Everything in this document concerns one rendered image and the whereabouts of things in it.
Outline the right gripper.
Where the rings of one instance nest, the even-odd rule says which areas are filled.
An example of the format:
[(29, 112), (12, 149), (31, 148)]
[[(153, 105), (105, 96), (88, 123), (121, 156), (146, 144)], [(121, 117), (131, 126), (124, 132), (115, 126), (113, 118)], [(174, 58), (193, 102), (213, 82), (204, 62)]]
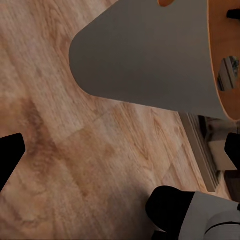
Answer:
[(240, 9), (229, 10), (227, 18), (240, 20)]

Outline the trash can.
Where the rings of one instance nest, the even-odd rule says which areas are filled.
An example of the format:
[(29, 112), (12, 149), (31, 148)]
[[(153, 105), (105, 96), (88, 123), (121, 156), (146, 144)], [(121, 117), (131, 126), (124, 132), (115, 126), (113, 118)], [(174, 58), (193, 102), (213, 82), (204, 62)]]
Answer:
[[(90, 96), (240, 121), (240, 0), (118, 0), (72, 40), (72, 76)], [(239, 60), (235, 88), (217, 88)]]

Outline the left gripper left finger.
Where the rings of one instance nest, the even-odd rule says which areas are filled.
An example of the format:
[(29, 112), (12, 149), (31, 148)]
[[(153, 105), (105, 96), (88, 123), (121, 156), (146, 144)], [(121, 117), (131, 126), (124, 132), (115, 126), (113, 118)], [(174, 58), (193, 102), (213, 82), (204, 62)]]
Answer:
[(25, 142), (21, 133), (0, 138), (0, 192), (25, 152)]

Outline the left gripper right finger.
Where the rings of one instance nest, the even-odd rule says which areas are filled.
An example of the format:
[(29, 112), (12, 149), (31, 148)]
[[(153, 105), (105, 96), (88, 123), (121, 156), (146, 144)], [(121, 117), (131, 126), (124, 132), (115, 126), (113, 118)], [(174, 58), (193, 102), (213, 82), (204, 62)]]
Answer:
[(224, 150), (240, 172), (240, 134), (229, 133)]

